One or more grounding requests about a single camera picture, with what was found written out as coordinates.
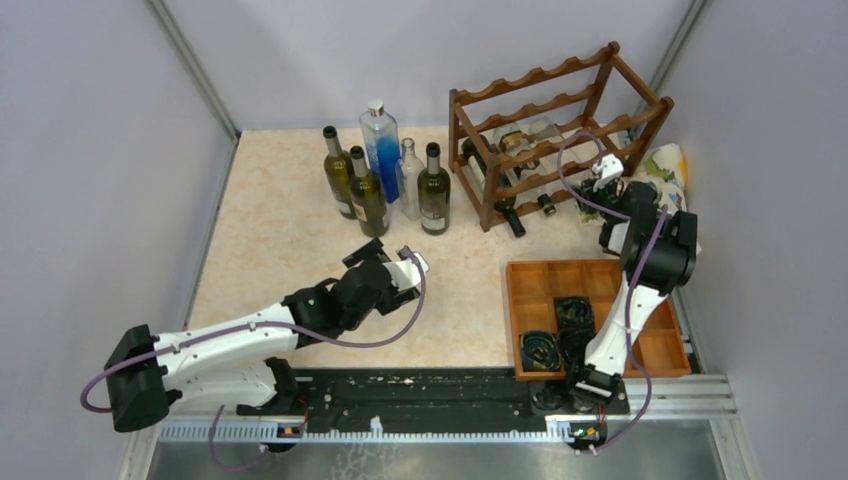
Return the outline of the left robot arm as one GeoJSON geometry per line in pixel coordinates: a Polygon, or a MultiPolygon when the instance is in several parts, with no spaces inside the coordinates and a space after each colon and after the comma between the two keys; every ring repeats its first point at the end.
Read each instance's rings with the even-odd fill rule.
{"type": "Polygon", "coordinates": [[[80,394],[104,382],[114,431],[151,427],[178,412],[234,408],[239,416],[298,415],[302,390],[285,352],[314,344],[371,349],[402,338],[420,316],[430,266],[404,246],[392,260],[373,239],[343,260],[345,273],[296,290],[240,318],[196,330],[155,334],[146,324],[129,328],[103,371],[80,394]],[[351,341],[372,313],[386,316],[411,301],[413,316],[395,334],[377,341],[351,341]]]}

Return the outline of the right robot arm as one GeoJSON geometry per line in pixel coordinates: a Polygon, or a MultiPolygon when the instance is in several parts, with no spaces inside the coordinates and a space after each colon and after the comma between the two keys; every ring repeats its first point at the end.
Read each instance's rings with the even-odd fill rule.
{"type": "Polygon", "coordinates": [[[648,374],[634,343],[654,310],[689,281],[698,255],[698,217],[669,213],[652,185],[629,184],[610,209],[599,242],[618,256],[621,284],[600,331],[569,367],[563,398],[576,412],[618,399],[628,364],[648,374]]]}

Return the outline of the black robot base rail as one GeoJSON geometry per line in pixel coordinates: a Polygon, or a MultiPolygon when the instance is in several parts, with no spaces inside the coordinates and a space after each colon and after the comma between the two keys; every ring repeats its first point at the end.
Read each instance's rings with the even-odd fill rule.
{"type": "Polygon", "coordinates": [[[564,381],[520,381],[507,367],[298,368],[273,377],[283,390],[237,414],[306,417],[314,434],[364,433],[373,418],[391,434],[540,432],[548,415],[601,412],[567,396],[564,381]]]}

